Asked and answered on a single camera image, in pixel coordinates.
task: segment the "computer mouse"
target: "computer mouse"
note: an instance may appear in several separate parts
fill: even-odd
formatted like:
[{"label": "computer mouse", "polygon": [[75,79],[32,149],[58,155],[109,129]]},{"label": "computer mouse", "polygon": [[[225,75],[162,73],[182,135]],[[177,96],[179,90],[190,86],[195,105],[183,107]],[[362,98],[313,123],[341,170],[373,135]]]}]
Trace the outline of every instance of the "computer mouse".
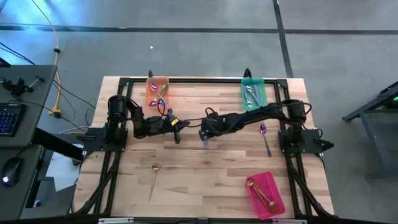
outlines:
[{"label": "computer mouse", "polygon": [[1,171],[1,182],[5,187],[13,187],[18,183],[23,161],[20,157],[13,157],[6,162]]}]

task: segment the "white paper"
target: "white paper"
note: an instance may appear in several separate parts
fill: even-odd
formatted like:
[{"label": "white paper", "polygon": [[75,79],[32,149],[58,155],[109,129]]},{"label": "white paper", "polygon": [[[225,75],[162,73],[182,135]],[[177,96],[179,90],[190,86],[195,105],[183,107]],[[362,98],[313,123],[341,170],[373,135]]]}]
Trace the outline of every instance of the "white paper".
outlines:
[{"label": "white paper", "polygon": [[[81,144],[74,144],[76,147],[83,148]],[[53,177],[55,190],[59,191],[72,186],[79,176],[80,166],[74,166],[72,159],[59,153],[53,153],[46,177]]]}]

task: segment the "yellow cable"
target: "yellow cable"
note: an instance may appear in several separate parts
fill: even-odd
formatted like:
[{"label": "yellow cable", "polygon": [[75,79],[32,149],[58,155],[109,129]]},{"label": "yellow cable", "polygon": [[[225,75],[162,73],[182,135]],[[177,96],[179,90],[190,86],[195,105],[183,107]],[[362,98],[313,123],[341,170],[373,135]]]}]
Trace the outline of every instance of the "yellow cable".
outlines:
[{"label": "yellow cable", "polygon": [[[40,10],[40,12],[43,14],[43,16],[49,22],[49,24],[50,24],[50,26],[51,26],[52,30],[54,31],[54,34],[55,34],[55,40],[56,40],[56,43],[57,43],[57,46],[55,48],[59,49],[57,31],[55,31],[55,28],[52,25],[50,19],[48,19],[48,17],[44,14],[42,9],[36,4],[36,2],[34,0],[32,0],[32,2],[36,5],[36,7]],[[55,66],[58,66],[58,52],[55,53],[55,63],[54,64],[55,64]],[[61,95],[61,78],[60,78],[60,74],[59,74],[58,70],[57,70],[57,72],[55,74],[57,75],[57,80],[58,80],[59,86],[58,86],[57,99],[55,100],[55,104],[54,104],[54,107],[52,108],[52,111],[61,113],[60,109],[58,108],[59,103],[60,103],[60,95]]]}]

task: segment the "yellow label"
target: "yellow label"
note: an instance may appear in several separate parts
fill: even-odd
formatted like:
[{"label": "yellow label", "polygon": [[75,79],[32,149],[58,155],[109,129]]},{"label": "yellow label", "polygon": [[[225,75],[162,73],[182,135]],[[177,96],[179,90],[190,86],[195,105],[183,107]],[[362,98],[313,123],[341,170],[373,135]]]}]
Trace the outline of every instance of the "yellow label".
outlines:
[{"label": "yellow label", "polygon": [[172,126],[174,126],[175,123],[177,123],[177,122],[178,122],[178,119],[176,118],[174,121],[172,121]]}]

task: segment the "utensil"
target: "utensil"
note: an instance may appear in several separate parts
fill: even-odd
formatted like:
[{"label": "utensil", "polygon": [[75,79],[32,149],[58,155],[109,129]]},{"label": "utensil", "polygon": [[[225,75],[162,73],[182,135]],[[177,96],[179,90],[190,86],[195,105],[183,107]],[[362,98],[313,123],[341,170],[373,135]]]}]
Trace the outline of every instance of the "utensil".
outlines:
[{"label": "utensil", "polygon": [[[256,191],[257,195],[259,196],[260,200],[263,202],[264,206],[266,206],[270,212],[278,212],[279,211],[279,206],[276,202],[269,200],[264,193],[262,193],[262,191],[260,190],[260,188],[256,185],[256,183],[254,182],[254,180],[250,179],[248,180],[248,186],[252,187],[254,189],[254,191]],[[263,198],[266,199],[268,201],[268,206],[265,203],[265,201],[263,201]]]},{"label": "utensil", "polygon": [[155,163],[154,165],[152,165],[152,169],[155,171],[155,174],[154,174],[154,179],[152,180],[152,185],[151,185],[151,187],[150,187],[149,200],[150,200],[150,198],[152,197],[152,191],[154,190],[155,179],[156,179],[156,172],[157,172],[158,170],[160,170],[160,168],[162,168],[162,166],[161,166],[160,164],[158,164],[158,163]]},{"label": "utensil", "polygon": [[[169,87],[168,84],[164,84],[159,92],[154,90],[154,88],[152,88],[153,87],[152,85],[154,85],[155,89],[157,90],[156,85],[153,83],[150,84],[151,90],[155,91],[157,93],[157,95],[159,96],[159,98],[162,99],[162,101],[159,102],[159,106],[162,106],[163,102],[164,102],[164,105],[167,105],[167,101],[165,99],[163,99],[162,95],[164,95],[166,93],[167,88]],[[156,106],[156,104],[157,104],[157,98],[155,97],[153,100],[150,101],[149,106]]]},{"label": "utensil", "polygon": [[254,85],[254,93],[256,94],[257,98],[260,100],[260,94],[257,85]]},{"label": "utensil", "polygon": [[251,107],[252,106],[252,103],[249,101],[249,98],[248,98],[248,93],[246,93],[246,85],[244,86],[244,88],[245,88],[245,90],[243,91],[243,97],[244,97],[244,100],[246,101],[246,105],[248,106],[248,107]]},{"label": "utensil", "polygon": [[157,91],[157,86],[153,83],[150,84],[150,90]]},{"label": "utensil", "polygon": [[248,85],[246,85],[245,87],[246,87],[246,91],[248,91],[250,94],[252,94],[254,101],[256,101],[257,105],[261,106],[262,103],[261,103],[260,99],[254,94],[254,92],[251,90],[251,87]]},{"label": "utensil", "polygon": [[264,137],[264,140],[266,142],[267,155],[269,158],[271,158],[272,154],[271,154],[271,150],[269,149],[269,146],[268,146],[266,132],[267,132],[267,126],[264,123],[262,123],[260,126],[260,133],[262,134],[262,137]]}]

